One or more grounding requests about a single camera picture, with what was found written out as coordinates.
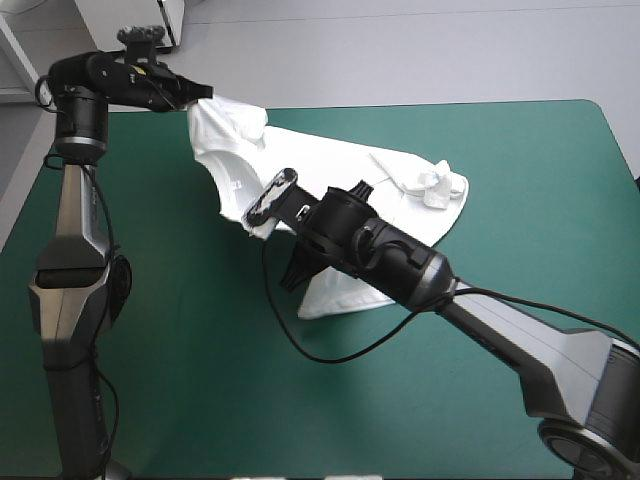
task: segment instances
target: white floor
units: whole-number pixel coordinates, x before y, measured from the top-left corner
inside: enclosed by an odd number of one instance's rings
[[[73,0],[7,22],[40,73],[95,48]],[[639,27],[640,0],[187,0],[164,61],[265,107],[588,99],[638,177]]]

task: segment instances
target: white cloth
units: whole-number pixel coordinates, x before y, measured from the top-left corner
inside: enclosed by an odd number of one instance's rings
[[[195,159],[213,176],[220,214],[234,222],[242,223],[245,210],[285,167],[294,168],[299,185],[317,198],[329,186],[350,189],[364,180],[374,187],[369,203],[380,217],[427,245],[449,231],[467,199],[467,179],[446,161],[434,166],[410,153],[268,127],[259,107],[215,96],[190,106],[188,119]],[[390,303],[363,281],[328,268],[309,283],[298,316]]]

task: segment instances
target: green tabletop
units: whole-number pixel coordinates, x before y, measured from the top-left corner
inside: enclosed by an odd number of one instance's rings
[[[471,184],[439,244],[458,275],[640,336],[640,198],[593,103],[272,110],[269,118],[449,160]],[[100,364],[122,404],[114,457],[135,475],[570,475],[538,440],[538,420],[525,416],[517,376],[436,315],[347,365],[301,357],[268,308],[260,241],[217,213],[185,114],[110,121],[99,177],[134,287],[99,342]],[[0,475],[59,471],[26,289],[53,232],[59,188],[59,172],[40,173],[0,255]],[[286,234],[272,238],[274,276],[292,244]],[[406,313],[389,306],[300,321],[301,294],[277,297],[301,341],[325,356],[364,346]]]

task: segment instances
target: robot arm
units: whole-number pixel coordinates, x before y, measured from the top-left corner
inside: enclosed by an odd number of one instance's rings
[[[593,479],[640,479],[640,352],[596,330],[556,329],[479,293],[447,258],[380,219],[372,187],[329,188],[317,200],[285,169],[245,214],[266,238],[296,234],[281,285],[292,290],[331,266],[412,311],[435,311],[515,370],[527,414],[553,453]]]
[[[211,87],[156,61],[162,35],[161,27],[123,30],[124,62],[104,52],[60,60],[36,88],[39,97],[46,80],[55,102],[56,110],[47,108],[57,114],[56,153],[50,156],[63,159],[63,180],[55,235],[37,259],[29,294],[65,479],[129,475],[109,458],[113,437],[105,427],[95,364],[96,337],[112,325],[131,287],[129,263],[115,255],[112,232],[98,228],[97,202],[104,207],[104,199],[96,172],[107,151],[108,104],[164,112],[212,96]]]

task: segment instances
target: wire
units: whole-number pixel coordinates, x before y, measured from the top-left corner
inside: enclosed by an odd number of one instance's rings
[[[102,464],[100,466],[100,470],[102,470],[102,480],[106,480],[107,476],[107,465],[109,464],[109,460],[111,460],[111,451],[113,450],[113,444],[116,440],[116,433],[118,433],[118,423],[120,422],[120,399],[118,398],[118,392],[116,392],[116,387],[113,386],[113,383],[105,376],[104,373],[94,364],[94,368],[100,379],[109,387],[111,390],[111,394],[113,395],[113,427],[111,429],[111,435],[109,436],[109,442],[107,444],[107,449],[104,452],[102,457]]]
[[[146,81],[149,85],[151,85],[156,92],[158,92],[158,95],[160,95],[162,97],[162,99],[167,102],[167,105],[169,105],[169,107],[171,108],[171,110],[179,110],[178,107],[175,106],[175,104],[169,100],[167,98],[167,96],[164,94],[164,92],[162,91],[162,89],[152,80],[148,79],[146,76],[142,76],[142,79],[144,81]]]
[[[11,12],[9,10],[0,10],[0,13],[4,13],[6,15],[11,15],[11,16],[22,15],[23,13],[27,13],[27,12],[30,12],[31,10],[35,10],[36,8],[41,7],[42,5],[47,3],[48,1],[49,0],[42,0],[40,3],[36,3],[35,5],[27,7],[24,10],[18,10],[17,12]]]
[[[53,153],[49,153],[49,154],[45,155],[45,157],[44,157],[44,165],[45,165],[45,167],[50,168],[52,170],[62,170],[62,167],[51,165],[48,162],[48,160],[50,158],[54,158],[54,157],[62,158],[63,160],[73,160],[70,157],[67,157],[67,156],[62,155],[62,154],[57,153],[57,152],[53,152]],[[107,264],[110,264],[111,261],[113,260],[116,246],[115,246],[115,240],[114,240],[115,237],[114,237],[114,233],[113,233],[113,223],[111,222],[111,214],[109,213],[109,207],[107,205],[104,193],[102,192],[102,188],[100,188],[100,184],[98,183],[97,179],[95,178],[95,175],[93,175],[93,173],[88,169],[88,167],[86,165],[78,165],[78,166],[82,170],[83,174],[89,179],[89,181],[91,182],[92,187],[96,191],[96,194],[98,195],[98,200],[100,202],[100,206],[102,207],[102,211],[104,213],[104,218],[105,218],[105,221],[107,223],[107,236],[108,236],[108,242],[109,242],[108,243],[108,250],[107,250]],[[91,364],[92,364],[92,367],[93,367],[96,375],[98,375],[98,377],[107,385],[107,387],[111,391],[111,394],[113,395],[113,404],[114,404],[113,427],[111,428],[111,434],[109,436],[109,441],[107,443],[107,448],[104,451],[104,454],[102,456],[102,460],[100,462],[100,470],[101,470],[102,480],[106,480],[107,465],[109,463],[109,460],[111,460],[111,451],[113,449],[113,444],[115,442],[116,433],[118,432],[118,423],[120,421],[120,400],[118,398],[118,393],[116,391],[116,388],[113,385],[113,383],[107,378],[107,376],[98,368],[98,365],[96,363],[96,359],[98,357],[97,352],[96,352],[96,340],[97,340],[98,334],[100,333],[100,329],[102,328],[102,324],[104,323],[104,320],[107,317],[107,313],[109,311],[109,305],[111,304],[112,291],[113,291],[113,286],[112,285],[113,285],[112,282],[108,281],[108,283],[107,283],[107,295],[106,295],[106,298],[105,298],[104,308],[102,309],[102,314],[100,315],[100,321],[98,322],[98,326],[96,327],[95,331],[93,332],[93,337],[91,339],[91,343],[89,344],[89,350],[87,352],[87,354],[88,354],[87,357],[85,359],[83,359],[82,361],[78,362],[77,364],[74,364],[71,367],[67,367],[65,369],[65,370],[70,370],[72,368],[77,367],[79,364],[89,360],[91,362]]]
[[[71,118],[71,115],[69,115],[64,110],[58,110],[58,109],[55,109],[55,108],[51,108],[51,104],[53,103],[53,95],[51,94],[51,92],[49,92],[49,95],[51,96],[51,98],[49,99],[49,103],[44,103],[42,101],[42,96],[40,95],[40,92],[42,91],[42,85],[47,80],[49,80],[49,75],[42,75],[40,78],[38,78],[38,81],[36,82],[36,85],[35,85],[35,87],[33,89],[34,90],[33,93],[34,93],[34,96],[36,98],[36,105],[38,105],[45,112],[56,113],[56,114],[59,113],[60,115],[64,115],[65,117],[67,117],[67,119],[69,120],[69,123],[71,124],[70,125],[71,130],[75,130],[75,123],[73,121],[73,118]]]
[[[525,300],[523,298],[513,297],[511,295],[505,295],[504,293],[496,292],[496,291],[489,290],[489,289],[486,289],[486,288],[469,287],[469,288],[460,289],[460,290],[455,292],[455,296],[456,297],[460,296],[460,295],[471,295],[471,294],[484,295],[486,297],[498,298],[500,300],[505,300],[507,302],[519,303],[521,305],[526,305],[528,307],[538,308],[538,309],[541,309],[541,310],[548,310],[550,312],[559,313],[560,315],[564,315],[566,317],[575,318],[576,320],[579,320],[579,321],[581,321],[583,323],[587,323],[589,325],[592,325],[592,326],[597,327],[597,328],[601,328],[602,330],[606,330],[608,332],[613,333],[614,335],[617,335],[618,337],[623,339],[625,342],[629,343],[629,345],[631,345],[633,348],[638,350],[638,352],[640,352],[640,344],[638,342],[636,342],[633,338],[631,338],[629,335],[624,333],[623,331],[621,331],[621,330],[619,330],[619,329],[617,329],[617,328],[615,328],[615,327],[613,327],[613,326],[611,326],[609,324],[598,322],[597,320],[594,320],[592,318],[586,317],[586,316],[581,315],[579,313],[572,312],[571,310],[567,310],[567,309],[564,309],[564,308],[561,308],[561,307],[556,307],[555,305],[548,305],[546,303],[533,302],[531,300]]]
[[[271,293],[271,287],[269,285],[269,273],[268,273],[268,268],[267,268],[267,242],[264,242],[263,245],[262,245],[262,274],[263,274],[263,277],[264,277],[264,287],[265,287],[265,293],[267,294],[267,300],[269,301],[269,305],[271,306],[271,309],[273,310],[273,313],[274,313],[276,319],[278,320],[278,324],[280,325],[280,328],[282,328],[282,331],[284,332],[284,334],[289,339],[289,342],[291,342],[291,344],[294,346],[294,348],[298,352],[300,352],[304,357],[308,358],[309,360],[312,360],[312,361],[317,362],[317,363],[325,363],[325,364],[333,364],[333,365],[339,364],[339,363],[350,362],[350,361],[355,360],[358,357],[362,357],[363,355],[366,355],[367,353],[371,352],[372,350],[378,348],[380,345],[382,345],[386,341],[390,340],[398,332],[400,332],[400,330],[402,330],[404,327],[406,327],[407,324],[409,322],[411,322],[418,314],[423,313],[424,311],[426,311],[429,308],[431,308],[433,305],[436,305],[436,304],[440,303],[442,300],[444,300],[445,298],[450,296],[450,295],[443,295],[442,297],[438,297],[435,301],[430,302],[429,305],[425,305],[420,310],[416,310],[414,312],[411,312],[400,323],[398,323],[395,327],[393,327],[393,329],[391,329],[387,334],[385,334],[384,336],[380,337],[378,340],[376,340],[375,342],[373,342],[369,346],[363,348],[362,350],[358,350],[357,352],[352,353],[350,355],[346,355],[344,357],[322,358],[322,357],[318,357],[316,355],[313,355],[313,354],[307,352],[302,347],[302,345],[300,345],[300,343],[298,343],[298,341],[295,339],[295,337],[293,336],[293,334],[289,330],[289,327],[287,327],[287,324],[284,321],[284,318],[282,317],[282,314],[280,313],[280,311],[278,310],[278,307],[275,304],[273,295]]]
[[[572,317],[572,318],[574,318],[576,320],[579,320],[581,322],[587,323],[587,324],[592,325],[592,326],[597,327],[597,328],[601,328],[603,330],[606,330],[608,332],[613,333],[614,335],[617,335],[618,337],[620,337],[623,340],[625,340],[627,343],[629,343],[629,345],[631,345],[632,347],[634,347],[636,350],[638,350],[640,352],[640,344],[638,344],[638,342],[633,340],[629,335],[625,334],[621,330],[619,330],[619,329],[617,329],[615,327],[612,327],[611,325],[608,325],[606,323],[598,322],[596,320],[593,320],[593,319],[591,319],[589,317],[586,317],[584,315],[581,315],[579,313],[575,313],[575,312],[572,312],[570,310],[566,310],[566,309],[561,308],[561,307],[556,307],[554,305],[548,305],[548,304],[540,303],[540,302],[533,302],[531,300],[525,300],[525,299],[522,299],[522,298],[513,297],[511,295],[505,295],[504,293],[495,292],[493,290],[489,290],[489,289],[486,289],[486,288],[469,287],[469,288],[463,288],[463,289],[456,290],[456,291],[448,293],[448,294],[441,295],[441,296],[435,298],[434,300],[432,300],[431,302],[429,302],[428,304],[422,306],[418,310],[415,310],[415,311],[411,312],[400,323],[398,323],[398,325],[396,325],[391,331],[389,331],[387,334],[385,334],[384,336],[382,336],[381,338],[379,338],[378,340],[376,340],[375,342],[373,342],[369,346],[363,348],[362,350],[359,350],[359,351],[357,351],[355,353],[352,353],[350,355],[346,355],[344,357],[322,358],[322,357],[318,357],[318,356],[316,356],[316,355],[314,355],[312,353],[309,353],[308,351],[306,351],[304,349],[304,347],[302,347],[302,345],[295,339],[295,337],[293,336],[293,334],[289,330],[289,327],[287,326],[286,322],[284,321],[284,318],[283,318],[282,314],[280,313],[280,311],[278,310],[278,307],[276,306],[275,300],[273,298],[273,294],[271,292],[270,283],[269,283],[269,274],[268,274],[268,268],[267,268],[267,242],[264,242],[263,245],[262,245],[261,258],[262,258],[262,273],[263,273],[263,277],[264,277],[265,293],[267,295],[267,300],[269,301],[269,305],[271,306],[271,309],[273,310],[273,314],[275,315],[276,319],[278,320],[278,324],[280,325],[280,328],[282,328],[282,331],[284,332],[286,337],[289,339],[289,342],[293,345],[293,347],[300,354],[302,354],[305,358],[307,358],[307,359],[309,359],[311,361],[317,362],[317,363],[339,364],[339,363],[346,363],[346,362],[350,362],[352,360],[355,360],[358,357],[366,355],[367,353],[371,352],[372,350],[376,349],[377,347],[379,347],[380,345],[382,345],[383,343],[385,343],[386,341],[388,341],[389,339],[394,337],[398,332],[400,332],[400,330],[402,330],[405,326],[407,326],[407,324],[409,322],[411,322],[420,313],[429,311],[431,309],[438,310],[439,308],[441,308],[444,305],[444,302],[448,303],[448,302],[452,301],[454,297],[462,296],[462,295],[471,295],[471,294],[484,295],[484,296],[487,296],[487,297],[497,298],[497,299],[500,299],[500,300],[505,300],[507,302],[519,303],[519,304],[522,304],[522,305],[527,305],[529,307],[538,308],[538,309],[542,309],[542,310],[549,310],[551,312],[555,312],[555,313],[559,313],[561,315]]]
[[[100,201],[100,205],[102,207],[102,212],[104,213],[104,218],[107,223],[107,235],[109,239],[109,250],[107,251],[107,263],[111,263],[113,260],[113,256],[115,253],[115,240],[113,234],[113,224],[111,222],[111,214],[109,213],[109,207],[107,206],[107,201],[105,200],[104,193],[102,192],[102,188],[100,188],[100,184],[98,180],[96,180],[95,176],[92,175],[92,172],[89,171],[86,165],[80,165],[80,168],[87,176],[91,185],[96,191],[98,195],[98,200]],[[109,282],[107,284],[107,297],[105,299],[104,309],[102,310],[102,315],[100,317],[100,322],[98,322],[98,326],[93,332],[93,338],[91,339],[91,349],[94,352],[93,358],[95,359],[97,355],[95,354],[96,348],[96,340],[98,338],[98,334],[100,333],[100,329],[102,328],[102,324],[104,323],[104,319],[107,316],[107,312],[109,310],[109,304],[111,303],[112,297],[112,283]],[[93,367],[98,374],[98,376],[102,379],[102,381],[109,387],[111,390],[111,394],[113,395],[113,404],[114,404],[114,416],[113,416],[113,427],[111,428],[111,435],[109,436],[109,442],[107,444],[107,449],[104,452],[102,457],[102,464],[100,469],[102,470],[102,480],[106,480],[107,476],[107,465],[109,464],[109,460],[111,460],[111,451],[113,449],[113,444],[115,442],[116,433],[118,432],[118,423],[120,421],[120,400],[118,399],[118,393],[116,392],[116,388],[113,386],[113,383],[102,373],[102,371],[98,368],[98,365],[93,362]]]

